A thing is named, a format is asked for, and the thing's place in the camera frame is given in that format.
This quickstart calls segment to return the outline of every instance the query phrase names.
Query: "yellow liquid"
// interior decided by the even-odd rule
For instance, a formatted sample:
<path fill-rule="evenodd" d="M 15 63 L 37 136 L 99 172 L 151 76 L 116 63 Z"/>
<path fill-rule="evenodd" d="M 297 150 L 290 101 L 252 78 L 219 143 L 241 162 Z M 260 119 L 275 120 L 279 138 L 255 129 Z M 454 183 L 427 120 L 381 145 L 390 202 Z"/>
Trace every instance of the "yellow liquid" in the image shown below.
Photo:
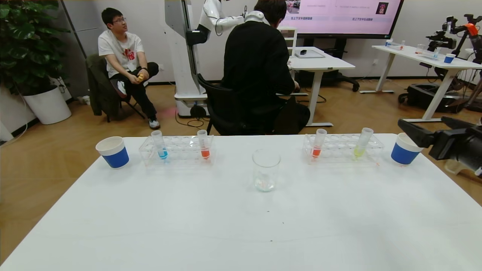
<path fill-rule="evenodd" d="M 361 157 L 365 153 L 365 149 L 358 149 L 358 146 L 355 148 L 354 152 L 355 157 Z"/>

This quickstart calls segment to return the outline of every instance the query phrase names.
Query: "monitor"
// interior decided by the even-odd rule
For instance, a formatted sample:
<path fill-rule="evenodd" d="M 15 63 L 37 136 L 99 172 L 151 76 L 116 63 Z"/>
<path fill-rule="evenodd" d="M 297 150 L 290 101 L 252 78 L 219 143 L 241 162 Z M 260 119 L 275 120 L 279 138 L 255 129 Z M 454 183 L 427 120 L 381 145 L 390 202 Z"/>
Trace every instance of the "monitor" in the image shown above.
<path fill-rule="evenodd" d="M 281 26 L 304 38 L 389 39 L 403 0 L 287 0 Z"/>

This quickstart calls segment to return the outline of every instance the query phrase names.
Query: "black jacket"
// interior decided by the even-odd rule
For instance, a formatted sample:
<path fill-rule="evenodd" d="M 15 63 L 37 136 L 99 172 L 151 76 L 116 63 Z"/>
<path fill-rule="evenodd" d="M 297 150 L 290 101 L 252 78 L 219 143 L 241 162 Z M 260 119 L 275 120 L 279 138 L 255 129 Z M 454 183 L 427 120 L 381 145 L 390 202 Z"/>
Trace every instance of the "black jacket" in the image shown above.
<path fill-rule="evenodd" d="M 108 116 L 117 116 L 119 114 L 120 97 L 109 81 L 105 58 L 93 54 L 87 57 L 85 64 L 94 115 L 102 116 L 103 111 Z"/>
<path fill-rule="evenodd" d="M 236 26 L 226 41 L 222 86 L 236 91 L 248 108 L 286 102 L 276 93 L 295 90 L 282 34 L 265 23 Z"/>

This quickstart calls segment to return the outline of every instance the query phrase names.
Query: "black hair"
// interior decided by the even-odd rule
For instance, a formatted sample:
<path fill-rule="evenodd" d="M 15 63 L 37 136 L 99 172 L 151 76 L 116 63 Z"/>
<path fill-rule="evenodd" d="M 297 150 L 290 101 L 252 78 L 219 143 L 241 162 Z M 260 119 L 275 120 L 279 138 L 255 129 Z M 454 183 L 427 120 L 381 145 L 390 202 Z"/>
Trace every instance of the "black hair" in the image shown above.
<path fill-rule="evenodd" d="M 102 21 L 106 25 L 114 23 L 114 18 L 117 16 L 123 16 L 122 12 L 113 8 L 106 8 L 102 11 Z"/>
<path fill-rule="evenodd" d="M 280 19 L 284 20 L 287 6 L 285 0 L 258 0 L 254 10 L 261 11 L 265 15 L 266 20 L 270 24 L 275 25 Z"/>

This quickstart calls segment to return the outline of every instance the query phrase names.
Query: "orange liquid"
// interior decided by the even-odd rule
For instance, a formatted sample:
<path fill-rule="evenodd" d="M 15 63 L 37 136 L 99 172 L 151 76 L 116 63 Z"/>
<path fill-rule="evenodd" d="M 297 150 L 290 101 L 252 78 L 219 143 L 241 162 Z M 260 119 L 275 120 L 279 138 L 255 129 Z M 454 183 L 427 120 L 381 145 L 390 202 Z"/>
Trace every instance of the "orange liquid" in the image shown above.
<path fill-rule="evenodd" d="M 313 157 L 318 157 L 321 154 L 321 149 L 314 149 L 313 150 Z"/>
<path fill-rule="evenodd" d="M 209 150 L 208 150 L 208 149 L 202 149 L 202 150 L 201 150 L 201 156 L 202 156 L 203 158 L 209 158 L 209 155 L 210 155 L 210 153 L 209 153 Z"/>

